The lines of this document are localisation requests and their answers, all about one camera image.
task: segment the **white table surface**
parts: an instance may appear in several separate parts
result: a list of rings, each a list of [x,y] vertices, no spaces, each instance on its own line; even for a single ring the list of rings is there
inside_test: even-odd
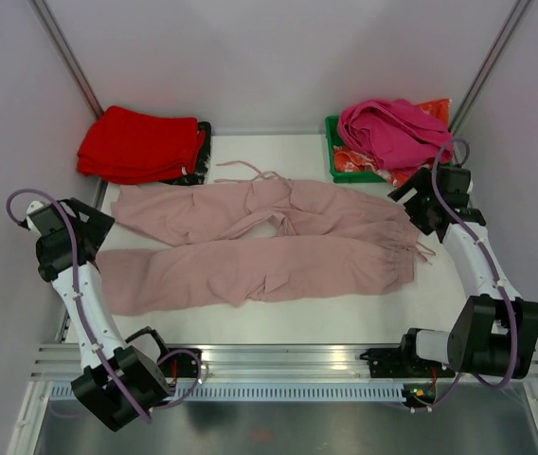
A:
[[[208,183],[216,178],[252,178],[255,173],[244,166],[216,166],[237,159],[288,178],[332,181],[326,139],[321,135],[214,136]],[[392,190],[387,183],[350,187],[379,197]],[[102,205],[104,212],[111,213],[110,204],[118,195],[119,186],[110,184]],[[246,236],[267,237],[273,232],[272,227],[262,226]],[[126,337],[149,325],[166,342],[185,344],[399,343],[410,327],[449,331],[465,303],[462,285],[435,234],[421,237],[421,242],[437,256],[430,264],[417,261],[415,281],[388,295],[248,301],[239,308],[220,304],[138,317],[115,316],[117,328]],[[114,226],[102,249],[166,247]],[[66,341],[77,341],[74,331],[69,331]]]

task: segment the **metal floor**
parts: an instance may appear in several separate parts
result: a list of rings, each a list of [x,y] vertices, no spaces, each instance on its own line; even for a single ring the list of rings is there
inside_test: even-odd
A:
[[[538,453],[521,386],[507,392],[462,385],[433,413],[381,403],[186,403],[118,433],[91,415],[46,413],[39,455],[356,455]],[[75,401],[56,412],[81,413]]]

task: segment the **metal beam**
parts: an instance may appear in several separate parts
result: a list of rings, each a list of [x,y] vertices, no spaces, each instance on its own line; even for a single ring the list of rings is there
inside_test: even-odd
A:
[[[488,52],[488,56],[484,60],[482,66],[480,66],[471,87],[469,87],[469,90],[467,91],[462,103],[452,119],[452,122],[450,123],[450,131],[454,136],[460,133],[464,121],[471,112],[471,109],[473,108],[477,97],[484,88],[486,81],[492,74],[494,66],[500,59],[503,51],[507,47],[507,44],[510,42],[513,33],[518,29],[522,19],[526,16],[529,11],[529,7],[533,3],[534,0],[516,0],[515,5],[513,5],[505,24],[498,33],[490,52]]]
[[[54,17],[54,14],[52,14],[52,10],[45,0],[29,0],[29,4],[37,14],[38,19],[40,19],[40,22],[44,26],[50,41],[52,41],[52,44],[57,49],[61,59],[63,59],[65,66],[69,70],[69,73],[71,73],[73,80],[80,89],[81,95],[85,99],[86,104],[88,104],[88,107],[90,107],[92,114],[96,119],[99,119],[104,111],[100,106],[94,90],[90,86],[90,82],[83,73],[75,54],[65,39],[64,34],[59,27],[59,23]]]
[[[360,354],[367,348],[393,348],[398,345],[372,344],[262,344],[206,345],[171,347],[198,348],[203,351],[203,379],[212,383],[385,383],[402,379],[370,377],[367,362]],[[77,344],[45,344],[40,346],[31,372],[32,381],[71,381],[81,374],[80,349]],[[403,382],[426,382],[422,378],[406,378]],[[535,357],[523,382],[538,382],[538,359]],[[466,374],[461,382],[475,383]]]

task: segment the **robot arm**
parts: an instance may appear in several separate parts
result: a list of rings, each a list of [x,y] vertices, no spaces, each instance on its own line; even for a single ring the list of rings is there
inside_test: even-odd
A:
[[[73,212],[69,222],[76,234],[77,274],[73,270],[71,238],[53,205],[32,203],[27,211],[26,226],[22,226],[40,235],[36,243],[38,271],[63,299],[72,320],[71,327],[80,340],[83,373],[71,383],[73,392],[101,422],[116,431],[138,417],[141,411],[146,413],[144,417],[149,417],[150,409],[162,403],[173,390],[156,361],[129,346],[121,337],[105,304],[94,260],[115,220],[77,199],[64,203]],[[80,285],[77,295],[73,285],[75,275]],[[81,300],[82,315],[92,337],[88,336],[81,320],[76,298]],[[140,335],[147,332],[153,331],[142,331]],[[168,350],[159,335],[152,335],[161,355],[166,355]],[[106,364],[101,362],[102,355],[107,359]]]
[[[481,212],[468,207],[470,172],[439,166],[437,183],[445,202],[477,235],[479,241],[474,240],[439,202],[428,169],[420,169],[389,196],[399,201],[411,190],[416,190],[416,194],[404,203],[410,221],[424,234],[433,231],[438,234],[439,241],[456,265],[467,302],[449,333],[410,329],[400,347],[401,361],[407,362],[411,369],[416,367],[422,370],[422,361],[427,360],[448,365],[455,372],[504,376],[510,362],[512,337],[516,335],[517,355],[512,377],[525,377],[538,338],[538,303],[522,300],[506,279],[490,246]],[[492,256],[500,278],[498,284],[511,300],[516,322],[515,334],[511,332],[506,304],[493,280],[493,271],[478,247],[479,242]]]
[[[468,208],[469,171],[439,167],[438,182],[439,192],[447,204],[478,235],[493,257],[481,212]],[[413,328],[403,336],[399,348],[368,350],[361,358],[368,359],[370,374],[372,377],[389,378],[430,377],[432,368],[447,365],[451,370],[441,375],[452,377],[454,370],[505,376],[513,337],[516,336],[517,354],[511,376],[524,377],[538,337],[538,303],[522,300],[494,260],[500,278],[499,287],[502,286],[511,299],[516,322],[513,334],[506,304],[493,282],[493,271],[480,253],[477,241],[436,199],[431,172],[420,169],[389,196],[398,201],[411,190],[416,190],[416,194],[404,203],[410,221],[425,234],[433,231],[438,234],[456,264],[467,302],[449,333]],[[105,304],[99,271],[95,266],[96,254],[115,220],[76,199],[64,203],[73,212],[68,219],[76,237],[77,274],[73,269],[72,239],[56,207],[32,203],[26,221],[20,226],[39,234],[36,256],[40,276],[50,282],[63,299],[72,327],[80,339],[83,373],[72,382],[73,391],[100,421],[116,431],[139,415],[149,418],[148,412],[173,393],[166,380],[170,374],[163,372],[156,361],[129,346],[128,342],[149,333],[156,340],[162,358],[176,355],[176,352],[169,353],[163,340],[151,329],[143,329],[126,340],[120,336]],[[80,290],[77,295],[73,286],[76,275]],[[496,322],[502,327],[500,331],[494,329]],[[174,357],[181,376],[199,377],[201,353],[192,351],[188,355],[195,356],[197,372],[181,374],[181,365],[188,364],[190,368],[190,358],[180,354]]]

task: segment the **metal frame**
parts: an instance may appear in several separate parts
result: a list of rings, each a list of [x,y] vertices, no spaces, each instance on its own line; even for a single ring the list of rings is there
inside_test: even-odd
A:
[[[100,118],[103,108],[47,2],[29,0],[29,3],[80,89],[83,99],[95,118]],[[450,129],[454,135],[460,131],[487,79],[492,74],[496,62],[502,56],[506,45],[532,3],[533,0],[517,0],[512,7],[453,117]],[[99,181],[94,207],[100,207],[106,187],[106,182]],[[33,453],[52,383],[71,380],[81,373],[78,346],[62,343],[68,325],[69,318],[65,312],[56,336],[56,343],[40,346],[36,354],[27,395],[10,442],[9,453],[19,455]],[[393,345],[199,345],[196,347],[204,352],[203,360],[206,365],[204,379],[212,379],[213,383],[367,384],[380,381],[385,384],[384,379],[376,380],[369,377],[368,366],[366,362],[359,360],[359,354],[369,347],[393,347]],[[405,382],[423,381],[416,379]],[[475,382],[475,379],[465,375],[461,382],[468,384]],[[538,359],[532,362],[530,373],[522,382],[525,384],[532,414],[538,427]]]
[[[174,398],[188,392],[190,380],[179,381],[175,386]],[[75,400],[68,382],[55,382],[50,394],[51,401]],[[250,382],[225,383],[203,382],[187,397],[188,402],[214,403],[402,403],[404,384],[384,383],[283,383]]]
[[[494,40],[486,59],[479,67],[479,71],[477,71],[471,87],[469,87],[465,98],[463,98],[457,112],[450,122],[450,131],[454,136],[460,133],[464,121],[469,116],[475,101],[484,88],[486,81],[492,74],[496,62],[498,62],[500,57],[503,55],[503,52],[507,47],[507,44],[510,42],[513,33],[518,29],[522,19],[524,19],[529,11],[529,7],[533,3],[534,0],[516,0],[515,5],[513,5],[505,24],[503,24],[503,27],[498,32],[496,40]]]
[[[366,349],[393,348],[397,344],[292,344],[292,345],[171,345],[202,350],[203,381],[217,383],[423,383],[422,378],[385,380],[370,377],[368,364],[360,360]],[[75,343],[40,346],[31,381],[70,381],[81,374],[80,349]],[[462,383],[475,383],[469,374]],[[538,358],[532,360],[526,378],[515,381],[538,383]]]
[[[99,100],[97,99],[88,78],[86,78],[86,75],[81,69],[78,59],[76,59],[73,50],[71,50],[69,43],[64,37],[63,31],[59,27],[59,23],[54,17],[52,10],[45,0],[29,0],[29,4],[37,14],[38,19],[40,19],[40,22],[44,26],[50,41],[54,45],[58,54],[61,56],[64,65],[67,67],[69,73],[73,77],[73,80],[80,89],[81,95],[86,101],[86,104],[88,104],[88,107],[90,107],[93,115],[96,118],[100,118],[104,111],[100,106]]]

